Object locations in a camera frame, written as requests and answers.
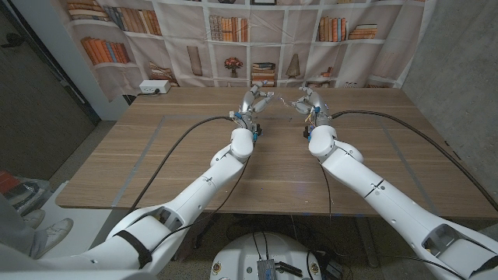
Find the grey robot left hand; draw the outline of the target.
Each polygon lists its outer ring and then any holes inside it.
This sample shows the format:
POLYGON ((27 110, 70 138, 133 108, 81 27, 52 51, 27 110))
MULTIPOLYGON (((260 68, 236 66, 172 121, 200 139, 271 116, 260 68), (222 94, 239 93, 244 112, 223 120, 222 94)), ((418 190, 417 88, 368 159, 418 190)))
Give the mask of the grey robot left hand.
POLYGON ((274 97, 273 92, 263 92, 261 87, 263 82, 256 82, 245 94, 239 106, 239 110, 234 114, 235 119, 242 128, 252 126, 252 114, 262 112, 274 97))

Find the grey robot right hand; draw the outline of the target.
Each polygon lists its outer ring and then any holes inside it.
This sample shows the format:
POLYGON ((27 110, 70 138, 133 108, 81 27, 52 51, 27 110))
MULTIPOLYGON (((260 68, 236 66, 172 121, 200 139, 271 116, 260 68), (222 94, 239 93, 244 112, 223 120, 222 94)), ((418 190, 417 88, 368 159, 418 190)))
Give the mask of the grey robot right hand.
POLYGON ((331 125, 328 106, 320 94, 309 87, 300 87, 304 93, 297 101, 291 103, 291 106, 300 114, 309 116, 309 120, 315 127, 322 125, 331 125))

